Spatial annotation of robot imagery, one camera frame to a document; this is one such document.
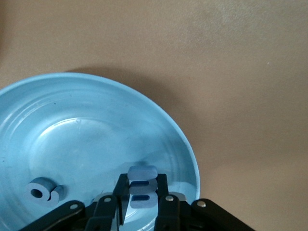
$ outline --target beige surface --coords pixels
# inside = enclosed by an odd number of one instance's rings
[[[105,76],[190,140],[202,197],[265,231],[308,226],[308,2],[0,0],[0,87]]]

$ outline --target screw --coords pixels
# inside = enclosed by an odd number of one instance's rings
[[[105,199],[104,199],[104,202],[110,202],[111,201],[111,198],[110,197],[106,197]]]
[[[168,196],[166,196],[166,201],[173,201],[173,196],[171,196],[171,195],[168,195]]]
[[[198,201],[197,205],[202,208],[206,207],[206,203],[204,201]]]
[[[78,205],[77,204],[72,204],[69,208],[70,209],[75,209],[75,208],[78,208]]]

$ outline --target blue foam block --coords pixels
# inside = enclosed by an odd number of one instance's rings
[[[128,170],[129,180],[151,180],[157,177],[155,166],[132,166]]]
[[[56,206],[64,197],[63,186],[47,178],[35,178],[26,185],[25,198],[45,207]]]

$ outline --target blue object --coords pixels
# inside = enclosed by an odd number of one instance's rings
[[[129,180],[150,180],[157,177],[157,168],[151,166],[132,166],[129,168],[127,177]]]
[[[64,199],[64,188],[47,178],[35,178],[26,185],[25,198],[38,205],[54,207]]]
[[[38,177],[64,185],[65,199],[88,206],[112,192],[131,166],[154,165],[169,191],[191,203],[200,179],[192,148],[157,104],[118,82],[54,73],[0,90],[0,230],[15,231],[52,208],[24,198]],[[129,207],[122,231],[151,230],[157,211]]]

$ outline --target foam piece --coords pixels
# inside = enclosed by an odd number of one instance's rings
[[[64,188],[47,178],[35,178],[26,185],[25,198],[45,207],[56,206],[64,198]]]
[[[157,194],[155,192],[147,195],[134,195],[130,201],[132,208],[152,208],[157,205]]]
[[[129,193],[132,195],[145,195],[155,192],[157,189],[157,180],[132,181],[129,186]]]
[[[155,166],[132,166],[128,170],[129,180],[150,180],[157,177]]]

